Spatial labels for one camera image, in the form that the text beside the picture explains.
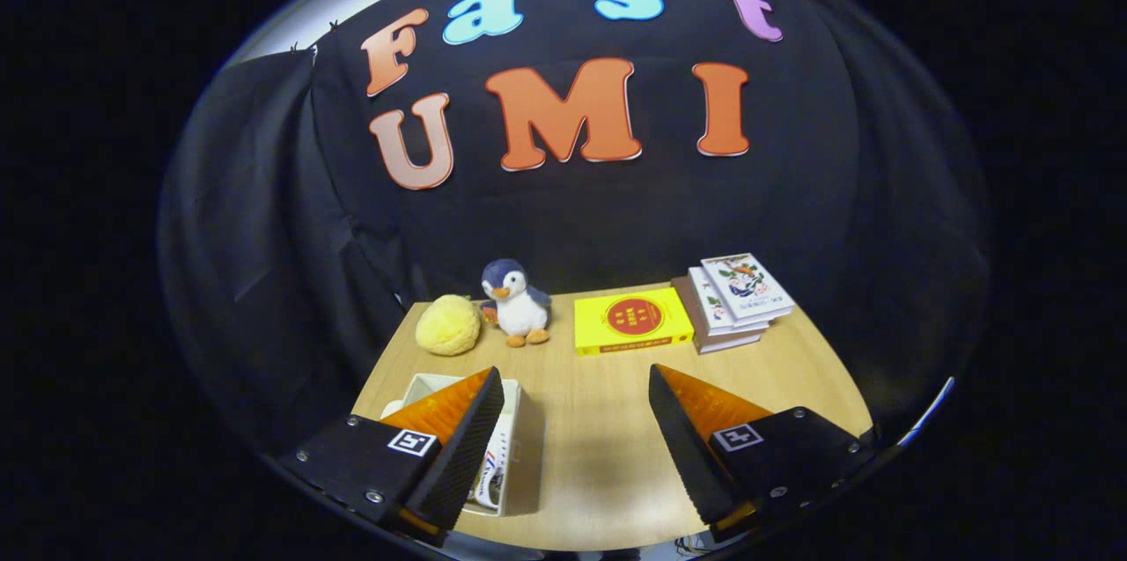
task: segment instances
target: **penguin plush toy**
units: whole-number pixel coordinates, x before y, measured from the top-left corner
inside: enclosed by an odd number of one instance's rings
[[[487,321],[496,321],[511,348],[524,341],[543,344],[548,340],[552,297],[529,285],[529,277],[516,260],[495,260],[481,274],[481,287],[491,301],[481,304]]]

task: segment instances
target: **penguin's white belly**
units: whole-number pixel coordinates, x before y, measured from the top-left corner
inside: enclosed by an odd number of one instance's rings
[[[526,337],[533,329],[543,329],[547,323],[547,309],[532,301],[527,293],[497,304],[497,324],[513,337]]]

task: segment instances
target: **black fabric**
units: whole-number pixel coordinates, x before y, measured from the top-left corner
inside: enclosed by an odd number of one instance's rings
[[[480,296],[515,257],[548,293],[667,280],[701,257],[751,251],[837,349],[873,419],[908,427],[977,337],[987,271],[984,193],[946,97],[850,0],[766,0],[781,43],[756,38],[731,0],[664,0],[647,23],[594,0],[516,0],[515,30],[442,39],[460,0],[382,0],[311,51],[221,72],[166,180],[166,296],[189,363],[260,448],[296,444],[352,404],[402,305]],[[371,99],[361,44],[416,7],[407,75]],[[633,63],[636,160],[504,171],[490,75],[531,66],[567,95],[589,59]],[[729,63],[743,89],[745,155],[709,159],[692,66]],[[367,124],[446,92],[452,175],[400,188]],[[586,131],[579,136],[585,140]]]

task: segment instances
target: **book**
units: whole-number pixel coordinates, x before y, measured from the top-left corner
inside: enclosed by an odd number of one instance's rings
[[[693,345],[696,345],[696,353],[704,355],[704,353],[715,353],[717,349],[735,348],[737,345],[754,344],[754,341],[760,340],[762,329],[710,336],[707,317],[696,300],[696,288],[693,285],[693,280],[687,276],[676,276],[671,284],[674,291],[677,292],[677,295],[681,296],[681,302],[685,305],[685,312],[689,313],[689,321],[692,321],[693,329],[696,331],[693,336]],[[766,323],[761,326],[763,328],[767,327]]]
[[[701,268],[736,324],[769,321],[795,309],[782,285],[749,252],[708,257]]]
[[[675,288],[575,301],[575,349],[579,356],[685,344],[692,321]]]
[[[696,296],[695,303],[707,324],[704,333],[708,333],[709,337],[767,329],[770,321],[746,321],[746,323],[736,324],[736,321],[728,313],[727,305],[720,301],[720,293],[717,293],[716,288],[712,287],[711,280],[704,276],[704,271],[700,267],[689,268],[689,280],[691,280],[693,293]]]

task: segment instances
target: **orange letter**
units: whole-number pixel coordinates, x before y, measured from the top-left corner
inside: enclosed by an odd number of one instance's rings
[[[407,66],[400,66],[396,53],[410,56],[415,52],[415,30],[407,28],[399,35],[396,30],[426,23],[426,10],[416,8],[360,44],[360,48],[367,52],[367,71],[372,75],[372,81],[367,83],[369,96],[379,95],[407,74]]]
[[[704,135],[696,151],[704,155],[740,155],[751,145],[744,135],[739,100],[747,72],[727,63],[698,63],[693,74],[704,82]]]
[[[571,159],[579,131],[587,122],[584,159],[631,160],[641,154],[641,144],[630,134],[627,80],[633,63],[624,59],[592,59],[579,66],[567,100],[540,79],[532,68],[498,72],[486,89],[500,99],[508,136],[508,152],[500,160],[505,171],[534,169],[544,163],[544,152],[532,144],[536,127],[552,155],[561,163]]]
[[[423,119],[423,131],[426,132],[426,141],[431,146],[431,164],[425,168],[416,167],[407,157],[403,135],[399,132],[399,125],[403,123],[402,112],[384,113],[367,125],[367,131],[379,141],[383,167],[388,168],[391,179],[396,180],[399,187],[414,190],[438,187],[453,171],[454,149],[450,146],[446,118],[442,113],[450,97],[446,95],[431,95],[411,105],[412,115]]]

